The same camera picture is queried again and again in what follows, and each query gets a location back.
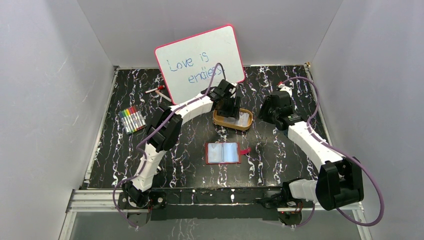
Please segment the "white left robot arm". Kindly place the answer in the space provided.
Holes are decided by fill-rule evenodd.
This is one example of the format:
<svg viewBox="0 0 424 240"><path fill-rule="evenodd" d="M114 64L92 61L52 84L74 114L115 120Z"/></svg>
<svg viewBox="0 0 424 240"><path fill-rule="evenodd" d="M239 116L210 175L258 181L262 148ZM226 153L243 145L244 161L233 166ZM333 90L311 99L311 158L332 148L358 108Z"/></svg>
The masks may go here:
<svg viewBox="0 0 424 240"><path fill-rule="evenodd" d="M135 175L122 181L125 198L137 208L149 203L149 190L165 153L178 142L183 124L214 110L231 111L235 116L240 106L237 100L238 84L221 80L218 86L208 86L198 95L183 103L161 104L146 126L146 137L136 146L141 152Z"/></svg>

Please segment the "orange oval tray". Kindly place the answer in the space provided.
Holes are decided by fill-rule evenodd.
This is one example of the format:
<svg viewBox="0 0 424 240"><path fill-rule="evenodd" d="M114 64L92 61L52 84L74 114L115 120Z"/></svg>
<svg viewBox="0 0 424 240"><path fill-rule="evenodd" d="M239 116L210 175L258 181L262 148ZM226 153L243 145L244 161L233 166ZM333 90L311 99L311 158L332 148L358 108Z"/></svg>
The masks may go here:
<svg viewBox="0 0 424 240"><path fill-rule="evenodd" d="M218 126L223 126L230 129L235 129L239 131L248 130L253 123L253 114L247 109L239 109L238 119L233 117L224 117L218 115L218 111L213 111L213 123Z"/></svg>

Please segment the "red card holder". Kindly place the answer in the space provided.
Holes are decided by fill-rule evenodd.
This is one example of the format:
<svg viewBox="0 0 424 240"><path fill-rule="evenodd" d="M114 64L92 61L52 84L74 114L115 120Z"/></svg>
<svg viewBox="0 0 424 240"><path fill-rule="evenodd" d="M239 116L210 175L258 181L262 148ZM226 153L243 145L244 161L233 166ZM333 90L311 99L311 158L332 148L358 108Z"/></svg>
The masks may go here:
<svg viewBox="0 0 424 240"><path fill-rule="evenodd" d="M205 144L205 162L208 165L240 164L242 156L251 148L241 149L238 142L215 142Z"/></svg>

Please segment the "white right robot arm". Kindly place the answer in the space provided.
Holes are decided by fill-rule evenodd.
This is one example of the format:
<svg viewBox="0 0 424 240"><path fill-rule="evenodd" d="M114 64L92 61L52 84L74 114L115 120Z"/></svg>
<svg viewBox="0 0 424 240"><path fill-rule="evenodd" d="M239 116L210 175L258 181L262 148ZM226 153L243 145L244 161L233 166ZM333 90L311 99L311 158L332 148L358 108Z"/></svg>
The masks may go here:
<svg viewBox="0 0 424 240"><path fill-rule="evenodd" d="M347 157L326 147L326 141L294 110L289 92L274 91L264 100L259 119L286 133L318 170L317 180L294 179L282 184L281 199L288 207L301 200L333 210L364 199L362 170Z"/></svg>

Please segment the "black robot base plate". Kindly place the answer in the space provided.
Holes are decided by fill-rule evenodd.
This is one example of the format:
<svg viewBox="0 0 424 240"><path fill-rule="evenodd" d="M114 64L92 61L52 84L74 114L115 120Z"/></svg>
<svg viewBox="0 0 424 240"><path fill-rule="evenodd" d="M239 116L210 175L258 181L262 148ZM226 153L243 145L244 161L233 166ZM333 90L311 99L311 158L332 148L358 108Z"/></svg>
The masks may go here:
<svg viewBox="0 0 424 240"><path fill-rule="evenodd" d="M282 188L153 188L144 193L122 190L117 207L134 219L147 213L152 221L174 219L260 219L299 223L311 202L283 199Z"/></svg>

